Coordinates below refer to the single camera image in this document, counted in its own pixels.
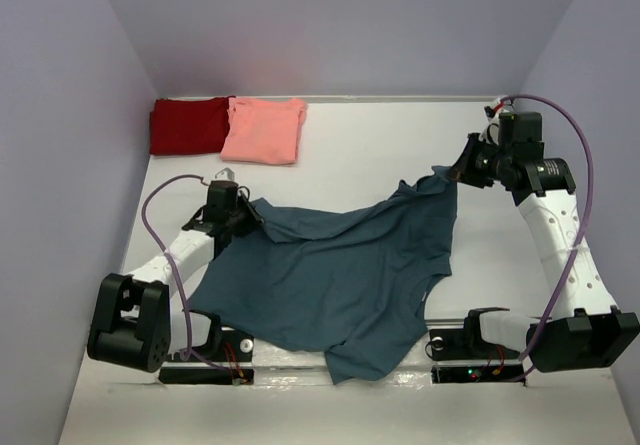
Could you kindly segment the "blue t-shirt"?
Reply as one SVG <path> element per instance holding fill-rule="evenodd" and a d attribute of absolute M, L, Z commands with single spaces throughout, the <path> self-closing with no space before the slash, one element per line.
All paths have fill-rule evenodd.
<path fill-rule="evenodd" d="M 443 166 L 367 208 L 254 205 L 262 226 L 208 266 L 190 307 L 288 351 L 321 352 L 334 383 L 377 381 L 427 330 L 451 274 L 457 186 Z"/>

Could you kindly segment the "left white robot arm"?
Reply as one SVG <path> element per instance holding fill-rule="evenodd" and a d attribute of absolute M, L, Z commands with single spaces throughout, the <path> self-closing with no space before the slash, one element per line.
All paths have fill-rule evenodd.
<path fill-rule="evenodd" d="M 234 238 L 264 221 L 247 188 L 232 180 L 198 180 L 207 188 L 206 202 L 170 244 L 148 218 L 158 193 L 152 191 L 143 201 L 141 221 L 160 252 L 131 272 L 110 273 L 101 281 L 86 345 L 90 359 L 148 373 L 173 354 L 221 367 L 213 360 L 223 343 L 221 319 L 191 309 L 184 284 Z"/>

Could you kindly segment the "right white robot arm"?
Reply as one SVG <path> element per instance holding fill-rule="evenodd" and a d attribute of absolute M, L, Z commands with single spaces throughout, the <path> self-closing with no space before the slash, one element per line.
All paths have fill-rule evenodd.
<path fill-rule="evenodd" d="M 495 112 L 483 132 L 469 135 L 447 176 L 476 188 L 498 183 L 512 195 L 551 288 L 539 319 L 504 308 L 470 311 L 470 346 L 504 347 L 542 373 L 610 367 L 638 336 L 639 320 L 620 310 L 599 275 L 570 168 L 544 155 L 541 115 Z"/>

